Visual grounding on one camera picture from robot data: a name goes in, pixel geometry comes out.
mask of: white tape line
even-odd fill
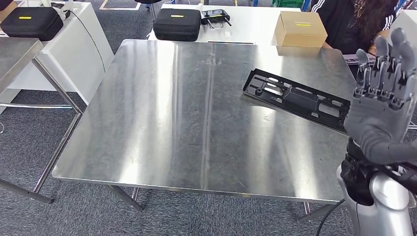
[[[135,8],[105,8],[107,2],[109,0],[104,0],[103,4],[100,6],[99,10],[125,10],[125,11],[137,11],[139,10],[139,7],[141,6],[141,4],[138,2],[138,4],[136,4]]]

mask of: cardboard box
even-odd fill
[[[275,38],[279,47],[321,48],[327,32],[317,12],[281,11]]]
[[[9,6],[6,7],[3,11],[0,11],[0,23],[6,19],[6,17],[17,8],[17,3],[15,1],[11,2]]]

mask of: long dark hair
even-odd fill
[[[398,0],[366,0],[365,9],[358,20],[359,35],[365,45],[373,43],[376,34],[381,31],[385,17],[394,12]]]

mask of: black carrying case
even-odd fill
[[[57,11],[52,7],[18,7],[0,24],[9,37],[52,40],[63,27]]]
[[[191,9],[161,9],[153,23],[159,40],[196,41],[200,32],[201,13]]]

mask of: gray carpet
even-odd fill
[[[98,9],[102,0],[92,3]],[[211,4],[233,5],[234,1],[212,0]],[[239,4],[252,2],[239,0]],[[260,5],[269,4],[260,0]],[[144,5],[139,11],[97,10],[96,14],[114,51],[123,39],[144,39],[151,29],[152,17]],[[71,97],[85,108],[76,94]],[[14,102],[63,103],[56,92],[44,91],[22,91]],[[0,134],[0,178],[32,189],[73,116],[68,110],[6,109],[0,115],[5,126]],[[132,188],[125,190],[131,193]],[[310,236],[319,224],[299,225],[296,219],[303,215],[303,205],[288,201],[141,189],[138,202],[145,209],[137,212],[101,185],[62,182],[53,177],[47,179],[41,193],[55,197],[56,202],[44,205],[0,188],[0,235]],[[417,211],[413,210],[412,218],[417,219]],[[329,217],[322,231],[323,236],[352,234],[344,207]]]

